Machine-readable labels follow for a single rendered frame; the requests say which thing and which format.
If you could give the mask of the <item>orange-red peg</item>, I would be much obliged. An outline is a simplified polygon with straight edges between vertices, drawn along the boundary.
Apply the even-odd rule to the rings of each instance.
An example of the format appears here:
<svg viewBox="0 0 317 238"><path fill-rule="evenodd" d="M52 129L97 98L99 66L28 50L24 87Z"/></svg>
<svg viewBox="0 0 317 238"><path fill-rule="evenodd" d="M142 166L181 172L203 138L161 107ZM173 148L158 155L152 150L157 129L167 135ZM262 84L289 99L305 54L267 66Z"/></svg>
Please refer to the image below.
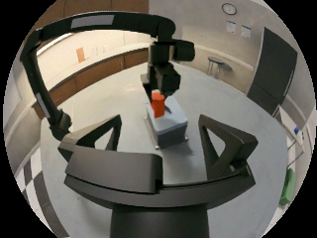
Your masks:
<svg viewBox="0 0 317 238"><path fill-rule="evenodd" d="M152 92L151 107L154 110L155 119L165 115L165 96L159 95L159 92Z"/></svg>

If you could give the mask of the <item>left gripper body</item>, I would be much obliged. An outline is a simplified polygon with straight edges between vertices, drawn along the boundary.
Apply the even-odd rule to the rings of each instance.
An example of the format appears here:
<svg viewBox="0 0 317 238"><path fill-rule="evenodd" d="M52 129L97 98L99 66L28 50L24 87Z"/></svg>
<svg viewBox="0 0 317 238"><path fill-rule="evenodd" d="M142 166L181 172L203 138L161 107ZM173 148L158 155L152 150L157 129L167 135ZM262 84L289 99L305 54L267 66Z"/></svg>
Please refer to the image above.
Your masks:
<svg viewBox="0 0 317 238"><path fill-rule="evenodd" d="M153 64L159 64L158 62L151 62ZM162 64L167 64L169 63L169 60L167 62L163 62ZM147 79L146 74L140 74L140 80L143 83L143 87L150 87L151 90L159 90L159 85L157 83L150 83L150 81Z"/></svg>

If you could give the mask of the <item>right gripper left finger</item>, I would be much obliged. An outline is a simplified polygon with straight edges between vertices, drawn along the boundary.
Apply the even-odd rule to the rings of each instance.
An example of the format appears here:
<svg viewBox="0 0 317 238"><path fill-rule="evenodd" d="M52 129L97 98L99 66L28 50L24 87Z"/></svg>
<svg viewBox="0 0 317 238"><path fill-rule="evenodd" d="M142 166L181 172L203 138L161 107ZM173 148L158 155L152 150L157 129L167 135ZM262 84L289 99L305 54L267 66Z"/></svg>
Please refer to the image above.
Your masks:
<svg viewBox="0 0 317 238"><path fill-rule="evenodd" d="M102 138L110 130L112 130L110 140L108 140L104 150L118 151L120 131L122 131L122 118L120 118L120 114L104 119L102 122L91 124L91 126L80 128L80 130L71 132L71 134L64 135L62 141L76 144L76 146L80 147L95 148L96 140Z"/></svg>

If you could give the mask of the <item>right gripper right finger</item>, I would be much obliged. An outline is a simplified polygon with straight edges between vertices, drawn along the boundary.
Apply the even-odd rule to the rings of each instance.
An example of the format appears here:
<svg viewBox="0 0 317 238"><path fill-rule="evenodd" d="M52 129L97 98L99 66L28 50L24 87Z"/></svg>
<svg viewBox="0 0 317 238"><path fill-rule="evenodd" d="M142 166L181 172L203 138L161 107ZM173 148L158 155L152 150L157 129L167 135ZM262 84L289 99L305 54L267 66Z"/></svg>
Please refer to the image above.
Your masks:
<svg viewBox="0 0 317 238"><path fill-rule="evenodd" d="M203 158L205 158L207 179L217 179L231 164L244 162L259 143L258 139L249 132L227 126L227 124L203 114L199 115L198 128L199 136L201 136ZM221 156L218 156L217 151L215 151L207 128L225 142L226 147Z"/></svg>

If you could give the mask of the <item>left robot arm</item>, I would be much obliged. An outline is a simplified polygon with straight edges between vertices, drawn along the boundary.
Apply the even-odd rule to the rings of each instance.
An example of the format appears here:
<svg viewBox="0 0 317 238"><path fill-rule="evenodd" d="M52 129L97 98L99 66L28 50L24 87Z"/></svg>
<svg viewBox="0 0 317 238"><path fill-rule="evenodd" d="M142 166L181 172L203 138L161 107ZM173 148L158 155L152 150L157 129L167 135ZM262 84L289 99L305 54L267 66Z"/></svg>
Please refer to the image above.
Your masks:
<svg viewBox="0 0 317 238"><path fill-rule="evenodd" d="M40 71L37 49L45 41L55 37L87 31L127 31L151 35L151 40L154 42L150 44L150 61L158 64L147 63L147 79L150 83L158 84L159 95L163 96L171 96L179 90L181 75L174 70L173 63L162 63L167 62L169 57L171 60L182 60L182 62L191 62L195 57L193 43L171 38L175 32L173 21L148 13L122 11L80 13L36 29L27 39L20 55L20 62L23 63L27 73L33 95L47 116L48 123L51 124L49 128L53 138L59 142L62 142L64 135L70 132L68 127L71 127L72 122L70 115L63 112L62 108L56 108L48 92Z"/></svg>

